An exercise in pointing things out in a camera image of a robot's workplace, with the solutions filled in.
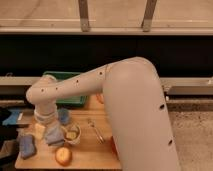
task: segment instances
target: blue towel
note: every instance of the blue towel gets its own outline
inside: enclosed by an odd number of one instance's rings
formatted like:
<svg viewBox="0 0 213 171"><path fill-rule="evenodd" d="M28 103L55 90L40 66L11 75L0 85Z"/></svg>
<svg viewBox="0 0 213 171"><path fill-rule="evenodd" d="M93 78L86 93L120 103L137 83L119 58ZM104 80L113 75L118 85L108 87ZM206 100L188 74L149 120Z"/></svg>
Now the blue towel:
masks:
<svg viewBox="0 0 213 171"><path fill-rule="evenodd" d="M20 137L19 150L21 153L21 158L23 159L27 159L36 154L33 135L28 134Z"/></svg>
<svg viewBox="0 0 213 171"><path fill-rule="evenodd" d="M19 109L9 109L9 111L11 112L11 115L3 121L2 125L6 126L17 124L17 120L21 111Z"/></svg>

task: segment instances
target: bread roll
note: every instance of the bread roll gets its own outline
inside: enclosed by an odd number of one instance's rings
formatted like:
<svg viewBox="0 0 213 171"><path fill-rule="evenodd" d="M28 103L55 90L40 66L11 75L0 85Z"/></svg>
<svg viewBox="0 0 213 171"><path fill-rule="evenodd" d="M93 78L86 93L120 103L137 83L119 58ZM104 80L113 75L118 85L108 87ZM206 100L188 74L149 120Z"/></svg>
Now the bread roll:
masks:
<svg viewBox="0 0 213 171"><path fill-rule="evenodd" d="M67 166L72 160L72 152L67 147L60 147L55 153L55 159L60 165Z"/></svg>

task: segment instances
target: sponge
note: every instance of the sponge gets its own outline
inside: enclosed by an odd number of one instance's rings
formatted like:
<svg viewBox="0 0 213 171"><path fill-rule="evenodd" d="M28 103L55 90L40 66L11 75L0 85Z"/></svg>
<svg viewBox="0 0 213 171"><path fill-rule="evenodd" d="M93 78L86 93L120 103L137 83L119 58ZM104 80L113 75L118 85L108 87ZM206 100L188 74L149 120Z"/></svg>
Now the sponge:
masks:
<svg viewBox="0 0 213 171"><path fill-rule="evenodd" d="M39 123L35 124L35 137L38 140L41 140L43 138L45 129L46 129L45 126L43 126L43 125L41 125Z"/></svg>

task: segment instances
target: yellow object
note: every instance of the yellow object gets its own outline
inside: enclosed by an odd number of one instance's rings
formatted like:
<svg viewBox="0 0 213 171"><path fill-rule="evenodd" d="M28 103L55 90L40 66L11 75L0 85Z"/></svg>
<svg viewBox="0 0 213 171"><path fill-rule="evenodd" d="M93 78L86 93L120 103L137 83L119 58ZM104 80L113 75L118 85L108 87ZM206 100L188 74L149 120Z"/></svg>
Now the yellow object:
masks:
<svg viewBox="0 0 213 171"><path fill-rule="evenodd" d="M70 131L66 133L66 138L70 140L74 140L77 138L77 133L75 131Z"/></svg>
<svg viewBox="0 0 213 171"><path fill-rule="evenodd" d="M36 123L35 124L35 137L37 139L41 140L44 136L45 130L46 130L45 126L43 126L39 123Z"/></svg>

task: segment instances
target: blue sponge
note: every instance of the blue sponge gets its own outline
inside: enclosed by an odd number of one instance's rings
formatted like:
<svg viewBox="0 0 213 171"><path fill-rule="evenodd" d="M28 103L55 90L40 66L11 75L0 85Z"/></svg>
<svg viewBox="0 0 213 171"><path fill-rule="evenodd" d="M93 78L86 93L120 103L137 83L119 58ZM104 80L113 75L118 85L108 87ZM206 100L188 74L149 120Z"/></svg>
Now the blue sponge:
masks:
<svg viewBox="0 0 213 171"><path fill-rule="evenodd" d="M61 108L58 110L58 120L62 125L67 125L70 122L69 110Z"/></svg>

